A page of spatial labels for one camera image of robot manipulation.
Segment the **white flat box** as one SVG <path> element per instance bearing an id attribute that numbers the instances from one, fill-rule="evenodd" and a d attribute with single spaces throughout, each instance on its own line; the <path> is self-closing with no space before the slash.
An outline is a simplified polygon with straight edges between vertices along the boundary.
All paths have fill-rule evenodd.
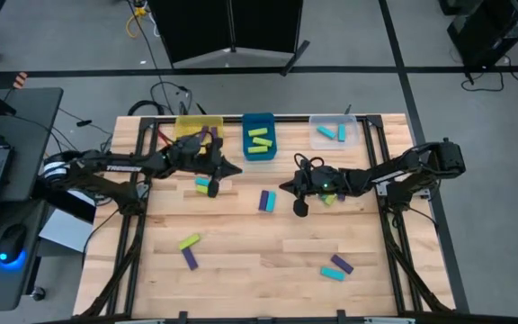
<path id="1" fill-rule="evenodd" d="M 41 229 L 39 237 L 77 252 L 84 252 L 85 243 L 92 230 L 91 223 L 67 212 L 54 210 Z"/>

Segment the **black equipment cabinet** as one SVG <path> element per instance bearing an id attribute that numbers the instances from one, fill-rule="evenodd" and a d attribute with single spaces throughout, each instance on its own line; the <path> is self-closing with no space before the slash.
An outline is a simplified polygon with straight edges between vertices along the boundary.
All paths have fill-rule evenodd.
<path id="1" fill-rule="evenodd" d="M 489 68 L 518 42 L 518 0 L 437 0 L 453 20 L 450 56 L 466 68 Z"/>

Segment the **black computer mouse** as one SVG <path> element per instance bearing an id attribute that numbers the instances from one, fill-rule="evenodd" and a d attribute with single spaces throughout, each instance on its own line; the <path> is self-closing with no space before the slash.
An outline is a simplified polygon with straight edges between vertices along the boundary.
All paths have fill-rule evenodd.
<path id="1" fill-rule="evenodd" d="M 17 261 L 22 252 L 27 236 L 27 228 L 16 223 L 4 230 L 0 238 L 0 262 L 9 265 Z"/>

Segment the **black folding partition screen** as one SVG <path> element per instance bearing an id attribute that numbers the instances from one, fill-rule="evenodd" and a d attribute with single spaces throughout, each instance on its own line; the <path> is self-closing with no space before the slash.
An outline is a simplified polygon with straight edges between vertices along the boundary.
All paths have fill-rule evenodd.
<path id="1" fill-rule="evenodd" d="M 147 0 L 171 65 L 230 54 L 287 59 L 287 76 L 309 47 L 300 40 L 304 0 Z"/>

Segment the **blue plastic bin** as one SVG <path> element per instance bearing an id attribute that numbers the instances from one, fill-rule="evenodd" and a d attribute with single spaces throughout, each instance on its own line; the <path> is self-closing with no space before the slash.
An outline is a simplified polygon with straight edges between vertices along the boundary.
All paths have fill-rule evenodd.
<path id="1" fill-rule="evenodd" d="M 266 135 L 258 136 L 259 138 L 267 139 L 272 141 L 272 146 L 265 153 L 249 154 L 247 149 L 252 146 L 259 146 L 253 143 L 253 137 L 250 137 L 247 132 L 253 129 L 267 128 L 268 133 Z M 242 129 L 243 129 L 243 151 L 245 158 L 248 161 L 264 161 L 272 160 L 277 152 L 276 144 L 276 132 L 274 115 L 270 112 L 264 113 L 248 113 L 242 117 Z"/>

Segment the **clear plastic bin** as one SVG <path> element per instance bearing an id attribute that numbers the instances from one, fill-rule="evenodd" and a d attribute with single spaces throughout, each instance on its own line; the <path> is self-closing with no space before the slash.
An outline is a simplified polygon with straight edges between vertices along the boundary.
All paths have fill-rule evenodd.
<path id="1" fill-rule="evenodd" d="M 345 142 L 337 139 L 338 125 L 343 123 L 346 127 Z M 308 120 L 309 141 L 313 149 L 320 150 L 345 150 L 359 143 L 359 123 L 357 117 L 351 114 L 317 114 L 311 115 Z M 336 137 L 329 139 L 317 132 L 318 126 L 324 126 L 334 131 Z"/>

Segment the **black side desk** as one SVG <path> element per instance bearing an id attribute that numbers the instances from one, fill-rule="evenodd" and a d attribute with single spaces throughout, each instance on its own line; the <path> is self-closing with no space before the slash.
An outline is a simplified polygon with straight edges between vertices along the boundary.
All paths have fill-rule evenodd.
<path id="1" fill-rule="evenodd" d="M 16 110 L 14 116 L 0 116 L 0 135 L 13 148 L 0 183 L 0 239 L 16 224 L 25 228 L 17 259 L 9 264 L 0 260 L 0 311 L 18 306 L 33 277 L 38 236 L 49 215 L 49 205 L 34 199 L 32 192 L 39 187 L 37 175 L 62 95 L 60 88 L 24 89 L 11 94 L 0 90 L 0 97 Z"/>

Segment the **black aluminium table frame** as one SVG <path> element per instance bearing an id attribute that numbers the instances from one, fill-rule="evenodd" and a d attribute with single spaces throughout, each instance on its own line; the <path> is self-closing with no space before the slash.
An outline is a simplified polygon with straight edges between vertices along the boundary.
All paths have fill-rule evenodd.
<path id="1" fill-rule="evenodd" d="M 156 180 L 144 222 L 124 225 L 113 205 L 96 213 L 76 296 L 75 313 L 88 309 L 112 275 L 117 246 L 136 230 L 143 240 L 138 266 L 122 279 L 115 308 L 132 303 L 135 319 L 189 321 L 242 319 L 252 324 L 284 320 L 397 313 L 375 193 L 325 205 L 308 198 L 309 214 L 297 217 L 294 198 L 279 189 L 290 180 L 294 155 L 314 157 L 308 118 L 282 116 L 276 126 L 278 150 L 270 161 L 250 162 L 239 122 L 224 125 L 223 151 L 242 173 L 224 179 L 215 198 L 196 191 L 194 178 L 176 173 Z M 259 211 L 262 190 L 276 193 L 273 212 Z M 190 247 L 199 265 L 191 271 L 179 243 L 198 233 Z M 353 267 L 347 274 L 332 261 Z M 322 267 L 345 273 L 342 282 Z"/>

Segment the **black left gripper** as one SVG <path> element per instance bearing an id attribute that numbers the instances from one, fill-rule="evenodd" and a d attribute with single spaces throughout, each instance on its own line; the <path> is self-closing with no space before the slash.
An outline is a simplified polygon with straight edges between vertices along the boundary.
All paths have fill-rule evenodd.
<path id="1" fill-rule="evenodd" d="M 205 153 L 197 153 L 192 159 L 190 171 L 195 174 L 211 176 L 213 180 L 241 174 L 242 170 L 239 166 L 222 157 L 222 146 L 222 138 L 212 138 L 211 143 L 205 145 Z"/>

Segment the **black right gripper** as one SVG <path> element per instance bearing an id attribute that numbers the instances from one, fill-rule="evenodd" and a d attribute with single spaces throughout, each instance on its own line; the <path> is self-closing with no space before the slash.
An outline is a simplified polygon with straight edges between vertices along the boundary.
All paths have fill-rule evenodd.
<path id="1" fill-rule="evenodd" d="M 295 179 L 283 182 L 279 188 L 297 198 L 311 194 L 335 194 L 335 176 L 336 170 L 330 166 L 301 168 L 295 172 Z"/>

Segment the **yellow translucent plastic bin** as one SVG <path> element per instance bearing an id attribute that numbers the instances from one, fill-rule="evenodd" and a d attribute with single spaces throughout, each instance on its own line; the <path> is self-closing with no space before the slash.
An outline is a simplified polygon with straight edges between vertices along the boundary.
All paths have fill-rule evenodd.
<path id="1" fill-rule="evenodd" d="M 175 120 L 174 135 L 176 138 L 195 134 L 200 140 L 201 128 L 207 125 L 209 131 L 204 142 L 201 144 L 200 153 L 205 152 L 205 145 L 211 143 L 211 127 L 218 128 L 218 138 L 224 136 L 223 118 L 218 115 L 181 115 Z"/>

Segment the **black flat panel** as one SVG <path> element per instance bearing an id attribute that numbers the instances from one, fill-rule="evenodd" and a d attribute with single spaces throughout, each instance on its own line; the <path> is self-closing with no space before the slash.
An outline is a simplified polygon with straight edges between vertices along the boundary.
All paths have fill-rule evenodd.
<path id="1" fill-rule="evenodd" d="M 69 192 L 50 189 L 42 180 L 36 180 L 31 196 L 35 199 L 45 200 L 55 208 L 67 212 L 76 218 L 92 223 L 96 213 L 95 201 L 85 201 L 86 195 L 79 198 Z"/>

